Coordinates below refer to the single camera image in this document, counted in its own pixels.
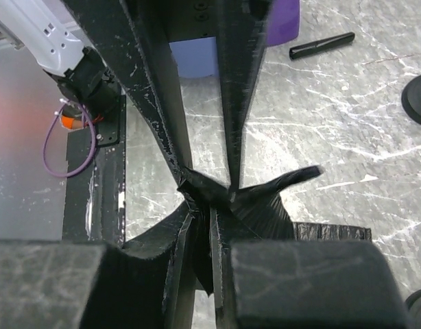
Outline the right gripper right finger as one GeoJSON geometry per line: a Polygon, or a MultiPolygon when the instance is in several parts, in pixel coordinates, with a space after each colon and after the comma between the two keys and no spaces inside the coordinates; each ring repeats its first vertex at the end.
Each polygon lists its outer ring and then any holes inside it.
{"type": "Polygon", "coordinates": [[[218,328],[410,328],[384,255],[369,241],[260,239],[210,212],[218,328]]]}

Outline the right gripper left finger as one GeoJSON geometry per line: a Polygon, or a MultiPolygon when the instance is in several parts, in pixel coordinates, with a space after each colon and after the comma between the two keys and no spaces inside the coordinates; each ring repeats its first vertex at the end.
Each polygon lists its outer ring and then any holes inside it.
{"type": "Polygon", "coordinates": [[[0,240],[0,328],[190,328],[202,204],[123,247],[0,240]]]}

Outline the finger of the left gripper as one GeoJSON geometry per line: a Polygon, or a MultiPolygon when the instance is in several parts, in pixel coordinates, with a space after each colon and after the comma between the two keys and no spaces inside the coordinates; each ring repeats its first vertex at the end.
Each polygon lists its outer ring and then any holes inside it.
{"type": "Polygon", "coordinates": [[[217,63],[230,187],[239,188],[243,126],[267,43],[272,1],[217,1],[217,63]]]}
{"type": "Polygon", "coordinates": [[[192,156],[177,67],[155,1],[64,5],[150,127],[176,182],[192,156]]]}

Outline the black trash bag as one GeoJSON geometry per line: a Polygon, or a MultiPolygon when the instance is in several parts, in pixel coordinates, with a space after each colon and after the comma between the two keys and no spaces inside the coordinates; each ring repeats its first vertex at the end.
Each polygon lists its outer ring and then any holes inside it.
{"type": "MultiPolygon", "coordinates": [[[[190,199],[192,200],[190,202],[195,202],[198,208],[201,207],[201,211],[206,212],[210,208],[222,211],[236,223],[241,223],[241,227],[255,237],[299,240],[302,239],[302,233],[295,233],[295,224],[283,206],[280,192],[290,186],[317,178],[323,172],[321,166],[314,165],[290,171],[264,184],[231,190],[206,175],[183,167],[178,172],[179,178],[176,182],[178,191],[184,195],[185,199],[190,199]]],[[[308,224],[316,227],[315,238],[308,239],[372,241],[369,228],[306,223],[308,224]]],[[[209,242],[205,242],[200,248],[202,252],[210,255],[209,245],[209,242]]],[[[209,258],[206,260],[207,263],[204,258],[202,260],[211,268],[209,255],[206,256],[209,258]]],[[[199,289],[211,295],[214,292],[213,279],[210,272],[207,272],[210,269],[204,269],[206,266],[197,265],[195,271],[197,281],[201,284],[199,289]]]]}

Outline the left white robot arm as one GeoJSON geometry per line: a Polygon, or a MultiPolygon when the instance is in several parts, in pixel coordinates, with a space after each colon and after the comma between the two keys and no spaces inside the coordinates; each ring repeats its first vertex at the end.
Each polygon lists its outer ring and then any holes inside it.
{"type": "Polygon", "coordinates": [[[192,165],[169,43],[204,32],[217,41],[226,153],[232,189],[241,179],[242,131],[265,50],[270,1],[65,1],[91,42],[69,32],[43,1],[0,1],[0,31],[25,45],[80,103],[109,69],[141,111],[176,180],[192,165]]]}

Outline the blue plastic trash bin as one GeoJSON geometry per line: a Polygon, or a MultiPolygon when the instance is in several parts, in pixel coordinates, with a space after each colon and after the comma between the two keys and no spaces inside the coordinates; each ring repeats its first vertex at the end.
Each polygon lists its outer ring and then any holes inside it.
{"type": "Polygon", "coordinates": [[[218,76],[215,37],[171,42],[169,44],[181,78],[218,76]]]}

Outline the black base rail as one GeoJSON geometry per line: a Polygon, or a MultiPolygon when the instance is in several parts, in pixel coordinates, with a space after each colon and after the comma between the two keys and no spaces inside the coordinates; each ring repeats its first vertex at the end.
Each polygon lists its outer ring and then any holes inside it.
{"type": "Polygon", "coordinates": [[[91,163],[67,180],[62,238],[67,241],[125,242],[126,98],[113,122],[97,125],[91,163]]]}

